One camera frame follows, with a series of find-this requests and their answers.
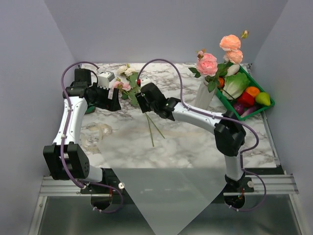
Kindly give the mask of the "cream ribbon with gold letters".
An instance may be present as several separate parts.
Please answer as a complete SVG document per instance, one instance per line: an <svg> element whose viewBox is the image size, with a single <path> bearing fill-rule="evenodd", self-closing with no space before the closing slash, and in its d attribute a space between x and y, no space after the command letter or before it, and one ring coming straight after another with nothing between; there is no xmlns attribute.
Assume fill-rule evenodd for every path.
<svg viewBox="0 0 313 235"><path fill-rule="evenodd" d="M128 128L127 130L119 132L117 129L113 130L111 126L105 123L98 124L92 122L82 128L80 144L88 152L99 152L100 150L97 144L115 132L121 135L125 134L127 137L133 136L135 133L140 136L148 135L152 146L154 146L154 140L156 140L158 136L161 136L163 139L187 136L186 132L160 130L155 124L151 127Z"/></svg>

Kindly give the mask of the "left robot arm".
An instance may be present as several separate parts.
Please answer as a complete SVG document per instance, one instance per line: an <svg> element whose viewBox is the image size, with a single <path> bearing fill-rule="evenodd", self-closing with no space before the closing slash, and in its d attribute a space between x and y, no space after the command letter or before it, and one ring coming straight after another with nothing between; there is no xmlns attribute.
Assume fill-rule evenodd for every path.
<svg viewBox="0 0 313 235"><path fill-rule="evenodd" d="M95 72L77 68L74 81L63 86L64 112L52 145L43 149L50 175L54 180L72 180L79 188L83 182L92 182L91 187L97 193L104 193L109 186L104 170L93 167L80 146L80 134L83 117L89 105L111 112L121 109L118 93L114 88L109 98L109 84L114 79L112 72Z"/></svg>

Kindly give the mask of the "white wrapping paper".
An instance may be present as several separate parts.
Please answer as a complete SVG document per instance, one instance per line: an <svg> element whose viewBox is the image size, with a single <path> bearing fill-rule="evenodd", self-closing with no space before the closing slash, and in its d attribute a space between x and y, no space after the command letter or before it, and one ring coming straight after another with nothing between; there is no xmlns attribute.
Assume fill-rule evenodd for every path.
<svg viewBox="0 0 313 235"><path fill-rule="evenodd" d="M98 143L108 166L157 235L177 235L225 187L225 161L211 128L144 118Z"/></svg>

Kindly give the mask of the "pink double rose stem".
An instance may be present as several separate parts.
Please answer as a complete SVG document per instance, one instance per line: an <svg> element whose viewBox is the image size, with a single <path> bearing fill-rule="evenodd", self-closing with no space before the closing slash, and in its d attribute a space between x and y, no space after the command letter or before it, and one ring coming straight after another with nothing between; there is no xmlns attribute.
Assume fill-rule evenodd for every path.
<svg viewBox="0 0 313 235"><path fill-rule="evenodd" d="M218 63L214 55L207 53L205 49L198 51L196 67L190 67L188 69L196 78L203 76L204 80L207 82L206 86L208 91L214 91L219 82L217 77Z"/></svg>

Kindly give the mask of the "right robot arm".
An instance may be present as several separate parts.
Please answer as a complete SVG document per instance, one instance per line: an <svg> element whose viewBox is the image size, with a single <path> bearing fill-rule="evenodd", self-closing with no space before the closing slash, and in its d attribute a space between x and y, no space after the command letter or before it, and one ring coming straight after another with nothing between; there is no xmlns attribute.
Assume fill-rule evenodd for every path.
<svg viewBox="0 0 313 235"><path fill-rule="evenodd" d="M232 112L214 113L184 105L178 98L166 98L154 83L143 86L135 97L143 113L154 112L163 119L186 122L212 133L225 159L225 187L231 192L242 190L245 173L239 152L246 131Z"/></svg>

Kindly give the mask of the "white rose stem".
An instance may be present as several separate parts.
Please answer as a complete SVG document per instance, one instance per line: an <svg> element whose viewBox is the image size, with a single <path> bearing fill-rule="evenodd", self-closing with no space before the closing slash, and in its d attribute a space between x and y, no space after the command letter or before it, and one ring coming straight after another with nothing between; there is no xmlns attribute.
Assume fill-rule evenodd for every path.
<svg viewBox="0 0 313 235"><path fill-rule="evenodd" d="M137 82L140 82L140 80L137 79L138 72L135 68L132 68L129 64L125 64L120 66L117 69L117 75L118 78L121 79L121 81L126 82L128 79L130 79L130 84L131 86L135 86Z"/></svg>

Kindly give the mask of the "small pink rose stem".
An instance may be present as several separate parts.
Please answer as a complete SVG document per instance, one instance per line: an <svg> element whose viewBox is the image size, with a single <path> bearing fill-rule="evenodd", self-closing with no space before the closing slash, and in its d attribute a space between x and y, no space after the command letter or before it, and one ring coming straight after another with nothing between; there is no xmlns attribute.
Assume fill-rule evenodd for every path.
<svg viewBox="0 0 313 235"><path fill-rule="evenodd" d="M112 85L112 88L118 89L122 94L122 97L121 97L122 99L129 99L130 104L133 105L134 107L137 107L137 106L139 106L139 103L138 103L138 101L134 95L138 91L139 83L140 82L137 82L136 85L132 87L130 84L130 79L128 79L126 82L123 82L123 81L121 81L121 79L116 78L113 85ZM163 135L161 130L157 127L155 122L150 118L150 116L148 114L145 114L145 117L147 119L152 144L154 145L154 139L153 139L151 125L153 125L153 127L156 128L158 133L165 139L165 136Z"/></svg>

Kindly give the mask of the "peach rose stem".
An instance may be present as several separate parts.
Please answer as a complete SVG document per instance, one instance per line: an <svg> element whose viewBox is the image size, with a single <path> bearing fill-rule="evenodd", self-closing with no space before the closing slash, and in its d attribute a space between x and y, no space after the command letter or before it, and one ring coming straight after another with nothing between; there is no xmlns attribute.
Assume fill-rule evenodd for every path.
<svg viewBox="0 0 313 235"><path fill-rule="evenodd" d="M241 39L248 36L248 31L245 30L240 37L230 34L222 37L220 48L224 51L223 62L218 64L217 77L226 77L227 69L233 64L241 64L243 61L243 52L241 50Z"/></svg>

